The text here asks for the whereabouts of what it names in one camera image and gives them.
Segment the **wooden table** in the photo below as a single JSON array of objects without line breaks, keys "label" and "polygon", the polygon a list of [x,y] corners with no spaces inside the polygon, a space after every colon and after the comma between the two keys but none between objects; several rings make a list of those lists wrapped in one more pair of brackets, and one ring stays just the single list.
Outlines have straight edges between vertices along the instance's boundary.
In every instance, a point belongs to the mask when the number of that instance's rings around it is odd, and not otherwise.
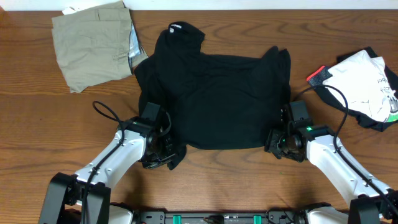
[{"label": "wooden table", "polygon": [[[61,12],[0,15],[0,223],[37,223],[49,180],[72,174],[101,152],[116,123],[95,112],[93,100],[123,118],[137,115],[136,78],[69,93],[55,60],[51,17]],[[138,36],[150,55],[160,32],[187,21],[205,34],[202,51],[261,57],[287,48],[292,96],[305,78],[337,55],[371,46],[398,73],[398,11],[134,11]],[[303,97],[318,124],[337,128],[343,114],[314,92]],[[398,124],[383,133],[349,117],[340,138],[376,177],[398,189]],[[309,162],[277,160],[263,148],[201,151],[189,147],[173,171],[134,164],[111,201],[169,211],[253,211],[329,202],[347,209],[329,180]]]}]

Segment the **black fabric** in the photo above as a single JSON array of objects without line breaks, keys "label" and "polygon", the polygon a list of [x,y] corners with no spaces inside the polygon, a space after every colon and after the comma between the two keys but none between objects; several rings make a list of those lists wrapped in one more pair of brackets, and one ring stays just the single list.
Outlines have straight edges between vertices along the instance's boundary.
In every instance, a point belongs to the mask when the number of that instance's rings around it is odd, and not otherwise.
[{"label": "black fabric", "polygon": [[262,58],[207,55],[205,34],[174,22],[156,43],[155,54],[134,71],[147,102],[172,118],[172,137],[181,150],[242,149],[264,145],[280,109],[290,100],[290,55],[277,47]]},{"label": "black fabric", "polygon": [[[371,58],[374,57],[378,57],[377,54],[373,51],[372,48],[370,47],[366,47],[364,50],[367,51],[367,53],[369,54],[369,56]],[[352,52],[346,55],[342,55],[337,57],[337,62],[340,63],[343,60],[347,59],[348,57],[356,54],[357,52]],[[325,67],[319,74],[322,73],[328,73],[328,67]],[[398,76],[392,72],[387,66],[384,69],[384,72],[386,73],[386,77],[388,79],[388,82],[390,84],[390,87],[393,90],[398,90]],[[322,99],[322,101],[324,101],[326,104],[339,109],[341,111],[344,111],[345,107],[330,93],[329,90],[327,90],[326,88],[319,88],[319,89],[315,89],[316,93],[318,94],[318,96]],[[358,121],[358,124],[364,128],[371,128],[374,129],[376,131],[384,131],[386,130],[389,126],[397,123],[398,121],[394,121],[394,122],[388,122],[388,123],[384,123],[384,122],[378,122],[375,121],[373,119],[371,119],[368,115],[363,114],[359,111],[353,111],[353,110],[349,110],[348,112],[349,115],[355,117],[355,119]]]}]

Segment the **green strip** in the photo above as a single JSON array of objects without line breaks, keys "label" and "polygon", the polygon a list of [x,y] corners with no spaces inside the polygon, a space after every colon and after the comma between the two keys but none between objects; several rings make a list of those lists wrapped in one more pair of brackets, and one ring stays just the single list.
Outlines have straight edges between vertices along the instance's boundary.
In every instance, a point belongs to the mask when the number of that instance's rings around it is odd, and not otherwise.
[{"label": "green strip", "polygon": [[181,224],[181,215],[173,216],[173,224]]},{"label": "green strip", "polygon": [[260,215],[253,216],[254,224],[262,224],[262,217]]}]

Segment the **gray fabric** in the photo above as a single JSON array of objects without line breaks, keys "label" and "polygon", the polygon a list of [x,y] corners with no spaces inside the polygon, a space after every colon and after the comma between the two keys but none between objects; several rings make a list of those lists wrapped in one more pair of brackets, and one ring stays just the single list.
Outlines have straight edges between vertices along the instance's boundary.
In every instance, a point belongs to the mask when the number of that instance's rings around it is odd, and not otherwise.
[{"label": "gray fabric", "polygon": [[135,66],[147,58],[142,50],[129,62],[132,23],[121,1],[54,17],[52,22],[57,62],[71,93],[126,78],[131,75],[129,63]]}]

